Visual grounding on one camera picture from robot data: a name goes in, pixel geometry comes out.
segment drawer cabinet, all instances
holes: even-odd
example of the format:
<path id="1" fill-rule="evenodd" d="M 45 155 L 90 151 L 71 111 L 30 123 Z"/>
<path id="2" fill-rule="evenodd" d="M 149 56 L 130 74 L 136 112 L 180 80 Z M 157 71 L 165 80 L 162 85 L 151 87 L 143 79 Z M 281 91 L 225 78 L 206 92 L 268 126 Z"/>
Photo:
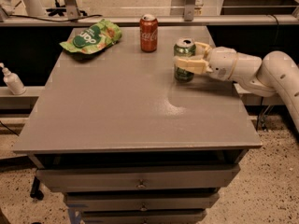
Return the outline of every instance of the drawer cabinet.
<path id="1" fill-rule="evenodd" d="M 215 192 L 196 190 L 69 193 L 64 202 L 80 212 L 206 209 L 219 199 Z"/>
<path id="2" fill-rule="evenodd" d="M 77 170 L 39 170 L 36 176 L 51 191 L 115 191 L 226 187 L 239 172 L 234 165 L 186 165 Z"/>
<path id="3" fill-rule="evenodd" d="M 83 213 L 86 224 L 161 224 L 183 223 L 194 224 L 206 216 L 205 210 L 176 210 L 149 212 L 91 212 Z"/>

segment cable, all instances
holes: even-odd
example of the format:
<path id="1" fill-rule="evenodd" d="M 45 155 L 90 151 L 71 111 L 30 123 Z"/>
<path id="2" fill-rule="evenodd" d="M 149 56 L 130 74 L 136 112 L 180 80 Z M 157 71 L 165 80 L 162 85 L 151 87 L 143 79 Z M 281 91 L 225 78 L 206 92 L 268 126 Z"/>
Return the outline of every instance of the cable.
<path id="1" fill-rule="evenodd" d="M 17 18 L 25 18 L 25 19 L 35 19 L 35 20 L 40 20 L 40 21 L 55 21 L 55 22 L 79 21 L 82 19 L 89 19 L 92 17 L 103 17 L 103 15 L 101 15 L 101 14 L 94 14 L 94 15 L 90 15 L 90 16 L 84 16 L 81 18 L 77 18 L 77 19 L 51 20 L 51 19 L 42 19 L 42 18 L 38 18 L 38 17 L 31 17 L 31 16 L 25 16 L 25 15 L 8 15 L 8 16 L 9 17 L 17 17 Z"/>
<path id="2" fill-rule="evenodd" d="M 273 46 L 275 46 L 275 45 L 276 45 L 276 43 L 277 43 L 277 40 L 278 40 L 279 21 L 278 21 L 278 18 L 277 18 L 275 15 L 273 15 L 273 14 L 268 14 L 267 16 L 271 16 L 271 17 L 273 17 L 273 18 L 276 20 L 276 22 L 277 22 L 277 25 L 278 25 L 278 28 L 277 28 L 277 33 L 276 33 L 276 36 L 275 36 L 275 39 L 274 39 L 274 43 L 273 43 Z"/>
<path id="3" fill-rule="evenodd" d="M 21 4 L 21 1 L 19 1 L 19 2 L 15 5 L 14 9 L 16 9 L 20 4 Z"/>
<path id="4" fill-rule="evenodd" d="M 17 133 L 15 133 L 13 130 L 9 129 L 7 125 L 5 125 L 3 122 L 1 122 L 0 120 L 0 123 L 3 127 L 7 128 L 9 131 L 11 131 L 12 133 L 16 134 L 17 136 L 19 136 Z"/>
<path id="5" fill-rule="evenodd" d="M 261 116 L 261 113 L 263 111 L 263 97 L 261 98 L 260 108 L 261 108 L 261 110 L 260 110 L 260 112 L 257 116 L 257 119 L 256 119 L 256 125 L 255 125 L 255 130 L 256 131 L 258 131 L 258 129 L 259 129 L 260 116 Z"/>

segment soda can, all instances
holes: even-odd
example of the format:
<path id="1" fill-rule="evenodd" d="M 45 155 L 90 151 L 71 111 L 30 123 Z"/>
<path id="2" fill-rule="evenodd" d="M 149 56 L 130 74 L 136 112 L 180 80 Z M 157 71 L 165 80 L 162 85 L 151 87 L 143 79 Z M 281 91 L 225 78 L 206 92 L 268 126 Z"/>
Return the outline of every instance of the soda can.
<path id="1" fill-rule="evenodd" d="M 151 14 L 140 19 L 140 47 L 143 51 L 153 52 L 158 44 L 158 20 Z"/>
<path id="2" fill-rule="evenodd" d="M 188 37 L 180 38 L 174 46 L 174 55 L 182 57 L 194 56 L 196 46 L 194 40 Z M 189 82 L 193 79 L 194 73 L 175 66 L 175 78 L 180 82 Z"/>

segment spray bottle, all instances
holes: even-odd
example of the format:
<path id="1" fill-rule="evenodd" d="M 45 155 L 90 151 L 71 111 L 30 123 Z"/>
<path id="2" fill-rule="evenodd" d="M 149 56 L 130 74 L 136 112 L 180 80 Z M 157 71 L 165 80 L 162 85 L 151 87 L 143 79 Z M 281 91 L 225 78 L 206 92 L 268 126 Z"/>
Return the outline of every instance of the spray bottle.
<path id="1" fill-rule="evenodd" d="M 0 67 L 2 68 L 2 72 L 4 74 L 3 80 L 13 94 L 19 95 L 26 92 L 26 88 L 22 84 L 17 74 L 10 72 L 7 68 L 4 67 L 3 63 L 0 63 Z"/>

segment green snack bag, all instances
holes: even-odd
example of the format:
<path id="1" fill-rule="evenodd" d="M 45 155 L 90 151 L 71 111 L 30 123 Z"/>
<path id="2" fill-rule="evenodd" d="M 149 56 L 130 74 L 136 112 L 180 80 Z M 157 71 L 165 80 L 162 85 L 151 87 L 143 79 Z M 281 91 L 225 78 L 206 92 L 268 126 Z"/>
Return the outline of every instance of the green snack bag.
<path id="1" fill-rule="evenodd" d="M 113 46 L 121 36 L 122 32 L 118 25 L 102 19 L 74 38 L 61 42 L 60 45 L 70 52 L 93 54 Z"/>

